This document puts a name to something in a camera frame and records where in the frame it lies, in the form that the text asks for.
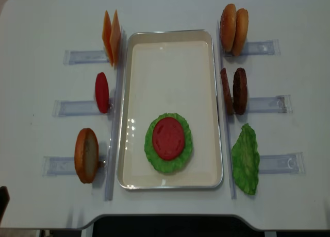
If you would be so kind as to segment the clear holder rail bread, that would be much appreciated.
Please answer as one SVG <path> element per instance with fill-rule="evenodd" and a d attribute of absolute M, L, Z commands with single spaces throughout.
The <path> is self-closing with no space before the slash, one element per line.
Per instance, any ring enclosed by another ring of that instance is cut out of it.
<path fill-rule="evenodd" d="M 74 157 L 44 156 L 42 163 L 42 176 L 75 176 Z"/>

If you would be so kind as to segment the dark brown object at edge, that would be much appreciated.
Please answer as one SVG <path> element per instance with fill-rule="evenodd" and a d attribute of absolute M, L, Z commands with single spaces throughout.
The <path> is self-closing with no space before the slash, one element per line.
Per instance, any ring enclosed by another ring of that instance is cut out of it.
<path fill-rule="evenodd" d="M 10 200 L 10 196 L 9 196 L 7 187 L 2 186 L 0 188 L 0 214 L 1 215 L 3 215 L 5 213 L 9 200 Z"/>

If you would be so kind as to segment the clear holder rail cheese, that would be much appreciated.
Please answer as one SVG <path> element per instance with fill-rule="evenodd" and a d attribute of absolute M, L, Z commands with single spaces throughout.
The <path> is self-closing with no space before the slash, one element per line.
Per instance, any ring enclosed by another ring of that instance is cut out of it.
<path fill-rule="evenodd" d="M 76 51 L 66 50 L 64 53 L 63 64 L 89 64 L 107 63 L 109 58 L 103 50 Z"/>

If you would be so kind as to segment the clear holder rail buns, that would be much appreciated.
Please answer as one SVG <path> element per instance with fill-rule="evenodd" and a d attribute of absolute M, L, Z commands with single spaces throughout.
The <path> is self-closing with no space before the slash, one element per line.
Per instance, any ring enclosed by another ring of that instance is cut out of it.
<path fill-rule="evenodd" d="M 279 40 L 246 42 L 239 56 L 280 55 Z"/>

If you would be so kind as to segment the right golden bun half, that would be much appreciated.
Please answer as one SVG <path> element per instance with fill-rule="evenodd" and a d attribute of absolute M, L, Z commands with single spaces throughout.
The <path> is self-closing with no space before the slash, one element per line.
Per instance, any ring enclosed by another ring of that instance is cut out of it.
<path fill-rule="evenodd" d="M 247 37 L 247 31 L 249 26 L 249 13 L 246 9 L 241 8 L 236 14 L 236 32 L 234 43 L 232 46 L 232 54 L 239 56 L 243 50 L 245 40 Z"/>

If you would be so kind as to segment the dark brown meat patty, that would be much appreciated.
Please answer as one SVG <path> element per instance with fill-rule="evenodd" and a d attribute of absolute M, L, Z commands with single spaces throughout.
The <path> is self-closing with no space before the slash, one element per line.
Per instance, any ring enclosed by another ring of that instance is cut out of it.
<path fill-rule="evenodd" d="M 248 102 L 247 92 L 248 88 L 245 70 L 241 67 L 237 68 L 234 74 L 233 106 L 235 113 L 238 115 L 243 115 L 245 113 Z"/>

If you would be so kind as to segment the long clear left stop strip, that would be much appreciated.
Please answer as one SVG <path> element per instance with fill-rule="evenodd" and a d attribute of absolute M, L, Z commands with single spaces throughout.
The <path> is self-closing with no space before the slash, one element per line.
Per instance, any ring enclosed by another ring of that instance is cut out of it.
<path fill-rule="evenodd" d="M 127 35 L 124 28 L 121 29 L 121 42 L 119 51 L 119 61 L 117 65 L 117 79 L 113 100 L 113 116 L 111 125 L 111 138 L 108 150 L 107 174 L 105 183 L 105 201 L 113 199 L 113 188 L 116 176 L 116 160 L 120 149 L 120 136 L 122 129 L 122 111 L 125 92 L 125 66 L 127 53 Z"/>

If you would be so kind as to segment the left orange cheese slice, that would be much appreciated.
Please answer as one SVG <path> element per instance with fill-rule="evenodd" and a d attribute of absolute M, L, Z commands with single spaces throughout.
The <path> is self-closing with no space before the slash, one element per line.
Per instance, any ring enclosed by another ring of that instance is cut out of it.
<path fill-rule="evenodd" d="M 113 54 L 110 45 L 110 36 L 111 36 L 111 20 L 108 14 L 108 11 L 105 11 L 104 21 L 103 21 L 103 31 L 102 31 L 102 40 L 108 55 L 110 65 L 113 66 Z"/>

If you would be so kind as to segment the right orange cheese slice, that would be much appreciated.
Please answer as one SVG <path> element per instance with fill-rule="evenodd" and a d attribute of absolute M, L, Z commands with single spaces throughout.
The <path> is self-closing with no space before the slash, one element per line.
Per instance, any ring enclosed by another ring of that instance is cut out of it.
<path fill-rule="evenodd" d="M 121 40 L 121 29 L 118 19 L 117 10 L 113 16 L 111 35 L 110 35 L 110 48 L 112 51 L 112 62 L 111 66 L 115 67 L 119 61 L 119 51 L 120 51 L 120 40 Z"/>

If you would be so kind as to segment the golden bun half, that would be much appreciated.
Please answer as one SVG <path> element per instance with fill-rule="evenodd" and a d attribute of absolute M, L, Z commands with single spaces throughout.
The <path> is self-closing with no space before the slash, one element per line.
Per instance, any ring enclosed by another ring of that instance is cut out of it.
<path fill-rule="evenodd" d="M 236 14 L 236 32 L 234 43 L 232 46 L 232 54 L 239 56 L 243 50 L 245 40 L 247 37 L 247 31 L 249 26 L 249 13 L 246 9 L 241 8 Z"/>
<path fill-rule="evenodd" d="M 221 15 L 220 40 L 225 52 L 232 50 L 236 33 L 236 14 L 236 6 L 234 4 L 228 4 Z"/>

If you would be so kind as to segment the clear holder rail patties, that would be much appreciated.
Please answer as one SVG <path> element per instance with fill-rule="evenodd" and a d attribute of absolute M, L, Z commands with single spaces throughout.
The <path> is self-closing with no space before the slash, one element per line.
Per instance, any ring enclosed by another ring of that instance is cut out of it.
<path fill-rule="evenodd" d="M 246 113 L 292 113 L 290 95 L 275 97 L 251 97 L 247 101 Z"/>

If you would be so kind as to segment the left golden bun half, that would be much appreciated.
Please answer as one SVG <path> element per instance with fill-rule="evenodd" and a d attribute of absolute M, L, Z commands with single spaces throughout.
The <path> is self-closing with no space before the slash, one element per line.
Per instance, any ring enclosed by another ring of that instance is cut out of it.
<path fill-rule="evenodd" d="M 220 40 L 225 52 L 232 50 L 236 33 L 236 14 L 236 6 L 234 4 L 228 4 L 221 15 Z"/>

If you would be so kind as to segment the long clear right stop strip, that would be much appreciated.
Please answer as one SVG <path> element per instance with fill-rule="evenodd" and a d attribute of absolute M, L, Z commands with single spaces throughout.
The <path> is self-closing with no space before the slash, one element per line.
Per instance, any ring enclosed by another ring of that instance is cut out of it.
<path fill-rule="evenodd" d="M 220 40 L 220 20 L 217 20 L 217 49 L 218 49 L 218 63 L 219 63 L 219 72 L 223 69 L 223 58 L 222 58 L 222 47 Z M 225 133 L 225 148 L 226 148 L 226 157 L 227 157 L 227 166 L 228 166 L 228 175 L 229 175 L 229 187 L 230 187 L 230 196 L 231 199 L 237 198 L 236 186 L 233 178 L 233 166 L 232 166 L 232 157 L 231 157 L 231 142 L 230 142 L 230 129 L 228 126 L 228 115 L 226 112 L 226 105 L 224 99 L 224 92 L 222 86 L 222 79 L 220 77 L 220 86 L 222 93 L 222 102 L 223 102 L 223 112 L 224 112 L 224 133 Z"/>

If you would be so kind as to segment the green lettuce leaf on tray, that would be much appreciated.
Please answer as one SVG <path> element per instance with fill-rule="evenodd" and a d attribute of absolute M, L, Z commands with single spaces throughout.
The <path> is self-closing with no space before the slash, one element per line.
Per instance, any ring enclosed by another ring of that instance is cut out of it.
<path fill-rule="evenodd" d="M 183 127 L 185 136 L 185 147 L 182 153 L 178 157 L 170 161 L 161 159 L 155 152 L 152 145 L 153 129 L 156 123 L 165 117 L 173 117 L 177 119 Z M 148 161 L 156 171 L 169 174 L 182 170 L 190 160 L 193 153 L 192 133 L 186 119 L 178 113 L 164 113 L 155 120 L 153 120 L 150 123 L 145 135 L 144 151 Z"/>

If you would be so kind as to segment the long clear stop strip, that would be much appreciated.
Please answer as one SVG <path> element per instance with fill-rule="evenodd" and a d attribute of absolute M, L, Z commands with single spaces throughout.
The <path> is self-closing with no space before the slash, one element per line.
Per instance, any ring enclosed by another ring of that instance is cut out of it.
<path fill-rule="evenodd" d="M 218 49 L 218 63 L 219 63 L 219 72 L 223 69 L 223 58 L 222 58 L 222 47 L 220 40 L 220 20 L 217 20 L 217 49 Z M 224 133 L 225 133 L 225 148 L 226 148 L 226 157 L 227 157 L 227 166 L 228 166 L 228 175 L 229 175 L 229 187 L 230 187 L 230 196 L 231 199 L 237 198 L 236 186 L 233 178 L 233 166 L 232 166 L 232 157 L 231 157 L 231 142 L 230 142 L 230 129 L 228 126 L 228 115 L 226 112 L 226 105 L 224 99 L 224 92 L 222 86 L 222 79 L 220 77 L 220 86 L 222 93 L 222 102 L 223 102 L 223 112 L 224 112 Z"/>
<path fill-rule="evenodd" d="M 120 136 L 122 129 L 122 111 L 125 92 L 125 66 L 127 53 L 127 35 L 124 28 L 121 29 L 121 42 L 119 51 L 119 61 L 117 65 L 117 79 L 113 100 L 113 116 L 111 125 L 111 138 L 108 150 L 107 174 L 105 183 L 105 201 L 113 199 L 113 188 L 116 176 L 116 160 L 120 149 Z"/>

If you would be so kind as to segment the upright green lettuce leaf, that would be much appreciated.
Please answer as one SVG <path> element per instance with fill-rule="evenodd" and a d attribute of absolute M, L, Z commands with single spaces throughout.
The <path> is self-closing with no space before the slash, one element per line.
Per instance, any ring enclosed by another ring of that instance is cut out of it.
<path fill-rule="evenodd" d="M 260 154 L 254 129 L 248 124 L 241 128 L 232 147 L 233 178 L 245 194 L 255 195 L 259 182 Z"/>

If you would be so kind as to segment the silver metal baking tray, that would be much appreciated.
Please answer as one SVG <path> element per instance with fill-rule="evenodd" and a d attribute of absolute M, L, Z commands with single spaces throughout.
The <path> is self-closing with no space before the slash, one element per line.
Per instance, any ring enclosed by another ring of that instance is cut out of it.
<path fill-rule="evenodd" d="M 127 190 L 215 188 L 223 179 L 213 40 L 205 30 L 133 34 L 122 62 L 118 182 Z M 192 153 L 174 173 L 154 169 L 144 150 L 151 122 L 178 114 Z"/>

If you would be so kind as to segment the clear holder rail tomato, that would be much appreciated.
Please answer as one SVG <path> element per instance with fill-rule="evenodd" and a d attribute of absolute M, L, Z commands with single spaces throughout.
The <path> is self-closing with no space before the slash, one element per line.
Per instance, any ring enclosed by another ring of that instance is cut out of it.
<path fill-rule="evenodd" d="M 98 109 L 97 103 L 87 101 L 56 100 L 53 107 L 53 117 L 104 115 Z"/>

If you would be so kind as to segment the upright red tomato slice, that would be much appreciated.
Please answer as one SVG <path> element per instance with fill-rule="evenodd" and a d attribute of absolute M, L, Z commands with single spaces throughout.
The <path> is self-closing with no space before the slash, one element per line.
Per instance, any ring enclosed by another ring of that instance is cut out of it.
<path fill-rule="evenodd" d="M 98 73 L 95 81 L 95 99 L 98 109 L 106 114 L 109 109 L 109 86 L 104 72 Z"/>

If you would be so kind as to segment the orange cheese slice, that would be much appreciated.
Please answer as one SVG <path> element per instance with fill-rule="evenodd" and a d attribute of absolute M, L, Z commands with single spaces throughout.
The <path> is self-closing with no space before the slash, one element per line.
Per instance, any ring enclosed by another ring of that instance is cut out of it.
<path fill-rule="evenodd" d="M 113 54 L 110 45 L 110 36 L 111 36 L 111 20 L 108 14 L 108 11 L 105 11 L 104 21 L 103 21 L 103 31 L 102 31 L 102 40 L 108 55 L 110 65 L 113 66 Z"/>
<path fill-rule="evenodd" d="M 113 16 L 111 35 L 110 35 L 110 48 L 112 51 L 112 62 L 111 66 L 115 67 L 119 61 L 119 51 L 120 51 L 120 40 L 121 40 L 121 29 L 118 19 L 117 10 Z"/>

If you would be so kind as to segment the clear holder rail lettuce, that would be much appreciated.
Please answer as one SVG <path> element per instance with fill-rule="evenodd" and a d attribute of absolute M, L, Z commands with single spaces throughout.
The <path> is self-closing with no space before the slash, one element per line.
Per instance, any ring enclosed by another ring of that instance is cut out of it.
<path fill-rule="evenodd" d="M 304 174 L 303 153 L 260 156 L 259 174 Z"/>

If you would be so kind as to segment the red tomato slice on tray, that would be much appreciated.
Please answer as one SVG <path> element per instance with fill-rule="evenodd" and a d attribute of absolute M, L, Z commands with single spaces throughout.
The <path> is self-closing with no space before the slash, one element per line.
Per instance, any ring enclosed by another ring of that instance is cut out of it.
<path fill-rule="evenodd" d="M 178 157 L 185 147 L 184 130 L 173 117 L 159 120 L 152 133 L 152 145 L 157 155 L 166 161 Z"/>

